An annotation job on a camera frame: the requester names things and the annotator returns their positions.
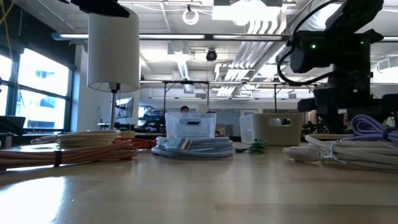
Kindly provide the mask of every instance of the wooden table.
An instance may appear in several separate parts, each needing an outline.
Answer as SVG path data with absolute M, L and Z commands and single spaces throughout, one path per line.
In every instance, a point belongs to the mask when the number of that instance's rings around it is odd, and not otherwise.
M 397 222 L 398 174 L 289 162 L 274 147 L 0 173 L 0 223 Z

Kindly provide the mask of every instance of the window frame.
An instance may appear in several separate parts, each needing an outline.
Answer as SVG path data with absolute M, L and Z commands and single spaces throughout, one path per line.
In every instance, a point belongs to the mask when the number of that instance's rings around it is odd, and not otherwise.
M 8 86 L 8 93 L 7 93 L 7 103 L 6 103 L 6 116 L 15 116 L 16 115 L 16 109 L 17 109 L 17 97 L 18 97 L 18 88 L 17 85 L 19 85 L 20 90 L 26 90 L 30 91 L 33 93 L 40 93 L 45 96 L 51 96 L 54 98 L 60 98 L 65 100 L 65 116 L 63 120 L 63 128 L 62 129 L 51 129 L 51 128 L 24 128 L 26 132 L 32 132 L 32 131 L 51 131 L 51 132 L 70 132 L 70 121 L 72 118 L 72 93 L 73 93 L 73 82 L 74 82 L 74 73 L 75 73 L 75 68 L 70 68 L 67 65 L 66 66 L 69 69 L 69 76 L 68 76 L 68 89 L 67 89 L 67 95 L 62 96 L 58 95 L 56 93 L 51 93 L 49 91 L 45 90 L 38 90 L 36 88 L 32 88 L 26 85 L 20 85 L 17 84 L 18 81 L 18 74 L 19 74 L 19 66 L 21 64 L 21 54 L 17 52 L 12 53 L 13 61 L 12 61 L 12 67 L 11 67 L 11 76 L 9 81 L 2 81 L 2 85 Z M 0 55 L 5 56 L 9 59 L 9 53 L 5 53 L 5 51 L 0 50 Z

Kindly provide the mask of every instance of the purple cable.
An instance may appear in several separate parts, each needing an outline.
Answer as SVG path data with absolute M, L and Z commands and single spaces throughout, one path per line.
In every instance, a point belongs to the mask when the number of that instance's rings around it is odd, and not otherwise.
M 354 136 L 343 141 L 385 141 L 398 143 L 398 130 L 388 128 L 368 115 L 357 115 L 351 121 Z

